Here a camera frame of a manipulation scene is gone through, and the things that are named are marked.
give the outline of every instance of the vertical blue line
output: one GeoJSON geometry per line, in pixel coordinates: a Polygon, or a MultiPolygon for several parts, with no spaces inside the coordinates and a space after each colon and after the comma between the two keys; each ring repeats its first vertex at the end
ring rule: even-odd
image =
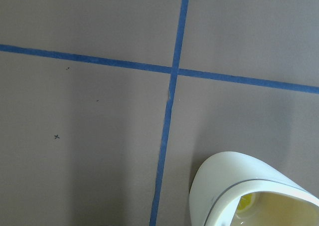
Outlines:
{"type": "Polygon", "coordinates": [[[188,0],[182,0],[181,6],[180,6],[172,70],[170,74],[170,81],[169,81],[169,88],[168,88],[169,99],[166,103],[164,125],[163,125],[161,145],[159,150],[159,162],[158,162],[158,170],[157,170],[156,182],[155,182],[155,193],[154,193],[154,198],[152,203],[150,226],[156,225],[157,216],[158,216],[159,203],[160,203],[160,190],[161,190],[161,184],[162,184],[163,173],[164,173],[166,149],[167,149],[169,127],[170,127],[170,120],[171,120],[171,111],[172,111],[174,96],[175,96],[176,81],[177,81],[177,75],[178,75],[181,48],[183,43],[187,7],[188,7],[188,0]]]}

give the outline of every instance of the blue tape line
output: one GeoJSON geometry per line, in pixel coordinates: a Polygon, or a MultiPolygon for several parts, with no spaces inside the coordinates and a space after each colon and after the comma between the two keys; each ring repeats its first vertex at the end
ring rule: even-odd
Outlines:
{"type": "Polygon", "coordinates": [[[319,87],[316,87],[316,86],[299,85],[299,84],[285,83],[285,82],[279,82],[279,81],[273,81],[273,80],[263,80],[263,79],[225,75],[225,74],[203,72],[203,71],[197,71],[197,70],[188,70],[188,69],[179,69],[178,74],[183,76],[191,76],[191,77],[204,78],[204,79],[221,80],[221,81],[228,81],[228,82],[241,83],[241,84],[247,84],[247,85],[258,85],[258,86],[264,86],[264,87],[319,94],[319,87]]]}
{"type": "Polygon", "coordinates": [[[168,66],[151,65],[151,64],[123,61],[123,60],[113,60],[113,59],[107,59],[107,58],[101,58],[101,57],[77,55],[77,54],[63,53],[63,52],[57,52],[57,51],[22,48],[22,47],[13,46],[13,45],[0,44],[0,51],[20,53],[20,54],[26,54],[26,55],[36,55],[36,56],[43,56],[43,57],[63,59],[63,60],[72,60],[72,61],[79,61],[79,62],[86,62],[86,63],[94,63],[99,65],[109,65],[109,66],[117,66],[117,67],[130,68],[130,69],[147,70],[147,71],[154,71],[154,72],[160,72],[160,73],[171,72],[171,67],[168,67],[168,66]]]}
{"type": "Polygon", "coordinates": [[[156,182],[155,182],[155,193],[154,193],[152,210],[151,210],[150,226],[156,225],[158,211],[159,211],[160,190],[161,190],[161,184],[162,184],[163,173],[164,173],[166,149],[167,149],[169,127],[170,127],[170,120],[171,120],[171,111],[172,111],[174,96],[175,96],[179,60],[180,60],[184,29],[185,29],[185,21],[186,21],[186,15],[187,15],[187,7],[188,7],[188,0],[182,0],[181,6],[180,6],[172,70],[170,74],[170,81],[169,81],[169,88],[168,88],[169,99],[166,103],[164,125],[163,125],[161,145],[160,145],[160,151],[159,151],[159,162],[158,162],[158,169],[157,169],[156,182]]]}

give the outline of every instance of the yellow lemon slice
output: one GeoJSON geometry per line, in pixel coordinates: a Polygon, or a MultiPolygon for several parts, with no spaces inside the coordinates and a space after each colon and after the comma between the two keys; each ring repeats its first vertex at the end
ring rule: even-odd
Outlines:
{"type": "Polygon", "coordinates": [[[240,214],[240,213],[245,212],[248,209],[250,209],[250,207],[254,204],[255,199],[256,199],[256,194],[255,193],[250,193],[250,194],[247,194],[247,195],[243,195],[240,198],[240,201],[238,203],[236,213],[240,214]]]}

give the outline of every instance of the gray surface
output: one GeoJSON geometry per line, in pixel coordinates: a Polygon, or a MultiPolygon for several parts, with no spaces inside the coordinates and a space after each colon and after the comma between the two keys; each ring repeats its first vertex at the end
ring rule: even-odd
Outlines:
{"type": "Polygon", "coordinates": [[[318,0],[190,0],[181,67],[319,86],[318,0]]]}
{"type": "Polygon", "coordinates": [[[148,226],[169,75],[3,52],[0,65],[0,225],[148,226]]]}
{"type": "Polygon", "coordinates": [[[171,66],[180,0],[0,0],[1,44],[171,66]]]}
{"type": "Polygon", "coordinates": [[[314,94],[179,77],[157,225],[190,225],[193,177],[222,151],[261,159],[318,197],[318,109],[314,94]]]}

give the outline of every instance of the white cup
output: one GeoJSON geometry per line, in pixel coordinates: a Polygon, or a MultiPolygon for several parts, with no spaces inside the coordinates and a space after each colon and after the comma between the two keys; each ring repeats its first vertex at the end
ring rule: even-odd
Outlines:
{"type": "Polygon", "coordinates": [[[268,164],[237,152],[209,157],[189,194],[192,226],[318,226],[319,200],[268,164]]]}

